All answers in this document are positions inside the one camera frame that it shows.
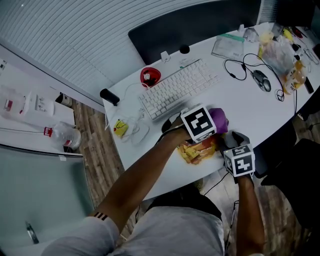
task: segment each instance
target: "white desk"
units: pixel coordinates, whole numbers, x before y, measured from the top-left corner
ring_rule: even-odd
[[[169,62],[162,63],[160,60],[150,65],[150,67],[158,69],[161,72],[161,79],[163,79],[179,70],[179,62],[185,58],[194,60],[204,59],[209,66],[216,70],[222,78],[221,81],[209,90],[206,90],[205,93],[177,107],[172,113],[176,113],[186,106],[192,107],[198,103],[205,104],[208,109],[212,107],[222,108],[229,120],[229,131],[243,133],[250,138],[252,146],[256,147],[293,117],[295,112],[294,97],[293,95],[285,95],[283,102],[276,99],[275,90],[280,89],[281,85],[272,71],[265,66],[259,66],[256,69],[261,70],[269,78],[271,82],[271,92],[264,92],[259,89],[249,71],[247,71],[247,79],[245,81],[238,81],[229,76],[223,66],[224,59],[211,55],[215,40],[216,37],[213,37],[196,43],[190,47],[190,53],[181,54],[180,52],[175,52],[171,54]],[[309,49],[312,49],[314,43],[310,41],[309,36],[308,38],[304,37],[303,41],[308,45]],[[244,53],[257,54],[258,47],[258,43],[245,42]],[[250,64],[260,63],[253,55],[246,57],[245,61]],[[230,72],[237,77],[244,77],[244,72],[240,65],[229,62],[227,67]],[[122,99],[126,88],[140,81],[140,73],[141,69],[115,84],[110,91]],[[308,74],[308,78],[314,90],[318,89],[320,84],[320,66],[312,63],[312,72]],[[138,115],[138,111],[142,107],[138,101],[138,95],[144,90],[141,85],[130,86],[126,92],[125,99],[117,107],[119,110],[115,115],[116,107],[113,107],[109,102],[103,100],[107,117],[111,121],[111,128],[113,128],[118,118],[117,114],[133,117]],[[305,86],[301,86],[298,89],[297,111],[310,97],[311,95],[307,92]],[[137,146],[132,145],[130,141],[125,143],[121,142],[112,132],[125,170],[155,145],[162,134],[161,127],[163,123],[170,116],[171,115],[168,114],[160,118],[160,120],[152,122],[152,120],[148,118],[148,115],[146,115],[145,122],[150,126],[150,131]],[[179,155],[178,151],[175,150],[165,165],[158,181],[145,199],[159,196],[203,178],[223,168],[223,163],[224,160],[222,156],[217,152],[213,157],[203,160],[198,165],[187,164]]]

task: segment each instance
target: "purple object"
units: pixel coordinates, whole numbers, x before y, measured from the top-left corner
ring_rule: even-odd
[[[224,134],[228,132],[228,120],[222,108],[210,108],[208,110],[215,126],[217,134]]]

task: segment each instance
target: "window blind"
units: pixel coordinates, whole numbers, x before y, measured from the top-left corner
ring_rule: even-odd
[[[279,0],[262,0],[261,1],[261,10],[259,14],[258,23],[264,22],[275,22],[278,13],[278,3]]]
[[[99,93],[144,66],[128,31],[212,0],[1,0],[0,38],[72,86]]]

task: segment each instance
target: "black shorts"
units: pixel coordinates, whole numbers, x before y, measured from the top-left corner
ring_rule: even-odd
[[[221,212],[213,202],[206,196],[199,193],[199,190],[189,184],[174,191],[159,195],[149,206],[149,211],[153,207],[171,206],[171,207],[190,207],[212,214],[221,220]]]

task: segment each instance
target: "red label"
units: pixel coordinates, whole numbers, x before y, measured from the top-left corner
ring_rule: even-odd
[[[7,105],[5,106],[6,111],[9,112],[11,110],[12,104],[13,104],[12,100],[7,101]]]
[[[64,143],[64,146],[67,147],[71,144],[71,141],[68,139],[65,143]]]

